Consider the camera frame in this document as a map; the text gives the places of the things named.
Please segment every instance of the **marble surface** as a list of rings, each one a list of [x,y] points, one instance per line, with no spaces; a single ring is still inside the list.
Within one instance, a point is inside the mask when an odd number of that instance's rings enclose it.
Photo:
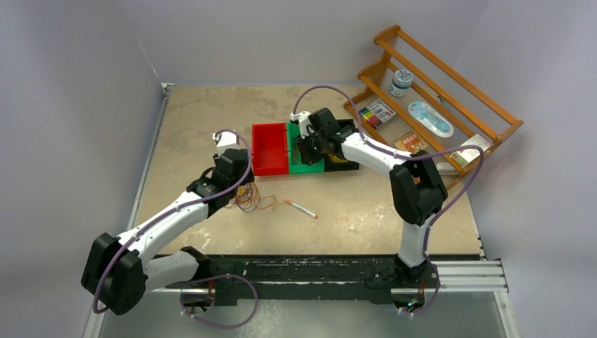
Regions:
[[[138,223],[171,203],[213,165],[211,134],[233,128],[251,140],[251,126],[288,120],[307,87],[175,87],[160,129],[139,208]],[[342,87],[349,94],[360,87]],[[328,107],[350,118],[339,94],[318,89],[299,110]],[[243,213],[222,209],[167,245],[171,254],[192,245],[206,254],[392,254],[401,240],[389,182],[361,166],[359,171],[258,177],[262,195],[293,199],[317,213],[309,218],[289,206]],[[451,198],[460,187],[452,189]],[[479,244],[467,196],[431,232],[433,254],[478,254]]]

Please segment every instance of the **green bin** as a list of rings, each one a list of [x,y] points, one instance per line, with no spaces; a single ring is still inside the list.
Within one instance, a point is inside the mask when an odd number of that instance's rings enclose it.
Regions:
[[[288,172],[291,174],[323,173],[325,161],[321,160],[314,165],[301,163],[301,152],[294,141],[301,134],[298,125],[286,122],[286,136],[288,141]]]

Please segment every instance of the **red plastic container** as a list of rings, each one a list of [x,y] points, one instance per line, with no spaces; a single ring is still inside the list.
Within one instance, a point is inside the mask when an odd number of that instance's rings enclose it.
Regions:
[[[288,174],[286,123],[253,125],[252,147],[255,176]]]

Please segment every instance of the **white enclosure wall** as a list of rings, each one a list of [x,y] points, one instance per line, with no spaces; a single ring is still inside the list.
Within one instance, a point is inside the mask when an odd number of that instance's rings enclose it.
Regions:
[[[456,70],[525,124],[470,200],[523,337],[597,332],[597,3],[493,0]]]
[[[0,1],[0,336],[81,336],[91,242],[125,229],[160,105],[117,0]]]
[[[121,0],[162,82],[357,82],[398,23],[453,64],[489,0]]]

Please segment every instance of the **white jar with blue lid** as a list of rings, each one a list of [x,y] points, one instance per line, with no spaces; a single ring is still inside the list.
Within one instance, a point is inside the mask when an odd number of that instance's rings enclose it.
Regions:
[[[413,84],[415,76],[406,69],[398,69],[392,77],[390,94],[395,97],[405,97],[408,88]]]

